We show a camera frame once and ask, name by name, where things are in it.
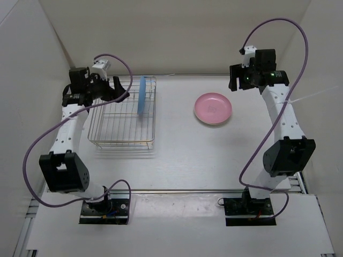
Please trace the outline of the pink plate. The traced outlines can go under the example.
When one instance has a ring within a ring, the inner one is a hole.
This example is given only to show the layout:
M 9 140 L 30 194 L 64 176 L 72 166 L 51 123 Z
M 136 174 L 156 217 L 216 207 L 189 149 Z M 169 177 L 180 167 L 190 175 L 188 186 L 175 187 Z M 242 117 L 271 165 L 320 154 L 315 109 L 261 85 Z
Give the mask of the pink plate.
M 193 111 L 207 123 L 220 123 L 231 117 L 233 108 L 231 102 L 222 94 L 205 93 L 194 104 Z

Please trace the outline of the cream plate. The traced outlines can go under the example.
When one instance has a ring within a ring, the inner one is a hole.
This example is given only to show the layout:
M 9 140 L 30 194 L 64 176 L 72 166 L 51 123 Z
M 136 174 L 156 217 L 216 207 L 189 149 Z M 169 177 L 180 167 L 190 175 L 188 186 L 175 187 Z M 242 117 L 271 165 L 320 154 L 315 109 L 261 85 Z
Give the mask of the cream plate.
M 201 120 L 197 115 L 196 113 L 194 112 L 193 113 L 193 116 L 195 117 L 195 119 L 202 125 L 204 126 L 208 126 L 208 127 L 220 127 L 220 126 L 224 126 L 226 125 L 230 120 L 231 120 L 231 117 L 229 117 L 228 119 L 224 120 L 223 122 L 220 122 L 220 123 L 207 123 L 207 122 L 204 122 L 203 120 Z

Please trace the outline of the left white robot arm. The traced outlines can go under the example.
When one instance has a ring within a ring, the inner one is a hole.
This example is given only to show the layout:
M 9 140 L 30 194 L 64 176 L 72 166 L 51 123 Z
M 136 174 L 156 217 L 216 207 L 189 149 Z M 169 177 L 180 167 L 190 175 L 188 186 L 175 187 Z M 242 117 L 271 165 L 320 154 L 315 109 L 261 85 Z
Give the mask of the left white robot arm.
M 90 72 L 87 67 L 69 71 L 70 84 L 62 93 L 62 118 L 66 122 L 58 129 L 48 154 L 41 155 L 39 165 L 51 192 L 73 194 L 83 198 L 91 209 L 100 214 L 111 211 L 113 202 L 105 186 L 91 182 L 89 171 L 78 156 L 80 138 L 94 100 L 109 102 L 129 93 L 122 87 L 118 77 L 111 87 L 107 78 L 108 65 L 95 63 Z

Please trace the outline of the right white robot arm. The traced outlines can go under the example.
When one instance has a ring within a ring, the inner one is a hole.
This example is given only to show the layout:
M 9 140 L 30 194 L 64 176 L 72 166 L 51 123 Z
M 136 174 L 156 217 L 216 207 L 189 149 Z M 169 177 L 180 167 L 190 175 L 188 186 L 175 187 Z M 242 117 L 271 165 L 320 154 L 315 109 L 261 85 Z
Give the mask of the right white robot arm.
M 262 171 L 242 194 L 241 209 L 253 214 L 282 181 L 304 169 L 316 144 L 305 136 L 287 100 L 289 80 L 285 71 L 277 70 L 275 50 L 247 46 L 240 53 L 243 62 L 230 66 L 229 89 L 234 92 L 258 88 L 274 133 L 274 144 L 263 154 Z

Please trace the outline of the blue plate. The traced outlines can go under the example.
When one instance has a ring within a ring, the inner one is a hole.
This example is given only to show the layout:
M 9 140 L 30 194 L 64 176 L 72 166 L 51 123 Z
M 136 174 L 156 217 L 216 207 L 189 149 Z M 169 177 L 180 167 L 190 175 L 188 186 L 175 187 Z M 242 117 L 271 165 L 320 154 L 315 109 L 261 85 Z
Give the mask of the blue plate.
M 139 94 L 138 94 L 138 104 L 137 104 L 138 115 L 142 115 L 144 112 L 145 94 L 146 94 L 146 78 L 144 76 L 141 76 L 140 82 L 139 82 Z

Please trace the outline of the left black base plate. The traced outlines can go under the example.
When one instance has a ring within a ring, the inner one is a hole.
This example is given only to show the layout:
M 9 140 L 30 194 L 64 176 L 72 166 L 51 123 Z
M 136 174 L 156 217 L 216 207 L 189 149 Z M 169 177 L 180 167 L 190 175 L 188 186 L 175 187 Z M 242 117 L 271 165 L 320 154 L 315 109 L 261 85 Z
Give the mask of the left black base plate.
M 130 193 L 111 193 L 102 202 L 82 202 L 79 224 L 128 225 L 130 216 Z

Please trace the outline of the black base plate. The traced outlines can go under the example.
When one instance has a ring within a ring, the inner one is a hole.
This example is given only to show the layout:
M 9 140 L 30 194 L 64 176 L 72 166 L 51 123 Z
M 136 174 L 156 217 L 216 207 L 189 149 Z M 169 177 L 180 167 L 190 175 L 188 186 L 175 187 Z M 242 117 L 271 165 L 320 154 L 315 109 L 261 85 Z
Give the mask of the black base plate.
M 277 224 L 270 199 L 220 198 L 217 203 L 220 207 L 224 207 L 226 226 L 275 226 Z
M 130 216 L 130 193 L 111 193 L 102 202 L 82 202 L 79 224 L 128 225 Z

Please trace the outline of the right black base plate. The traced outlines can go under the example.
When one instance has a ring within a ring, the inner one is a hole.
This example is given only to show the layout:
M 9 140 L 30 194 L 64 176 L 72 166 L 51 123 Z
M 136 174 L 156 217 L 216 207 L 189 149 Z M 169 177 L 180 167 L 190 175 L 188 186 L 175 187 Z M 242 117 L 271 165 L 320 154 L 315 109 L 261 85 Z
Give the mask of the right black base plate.
M 217 203 L 220 207 L 224 207 L 226 226 L 275 226 L 277 224 L 270 199 L 220 198 Z

